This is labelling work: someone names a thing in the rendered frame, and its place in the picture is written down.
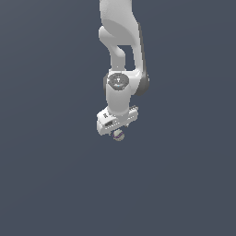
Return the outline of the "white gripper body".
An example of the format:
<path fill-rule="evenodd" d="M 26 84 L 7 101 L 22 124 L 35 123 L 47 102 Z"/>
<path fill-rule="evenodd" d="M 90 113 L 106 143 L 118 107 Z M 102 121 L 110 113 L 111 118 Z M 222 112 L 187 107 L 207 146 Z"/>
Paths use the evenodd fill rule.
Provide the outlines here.
<path fill-rule="evenodd" d="M 109 114 L 108 108 L 105 108 L 97 114 L 98 133 L 103 136 L 122 126 L 128 126 L 130 123 L 137 119 L 137 116 L 138 107 L 135 105 L 129 108 L 128 117 L 123 122 L 121 122 L 115 115 Z"/>

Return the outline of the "small beige striped ball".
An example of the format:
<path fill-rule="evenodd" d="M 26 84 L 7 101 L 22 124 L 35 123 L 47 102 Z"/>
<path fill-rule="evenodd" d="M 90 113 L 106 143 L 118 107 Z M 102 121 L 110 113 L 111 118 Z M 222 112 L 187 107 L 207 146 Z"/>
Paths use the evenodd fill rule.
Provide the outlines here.
<path fill-rule="evenodd" d="M 115 141 L 122 141 L 124 139 L 124 132 L 121 129 L 117 129 L 113 132 L 112 137 Z"/>

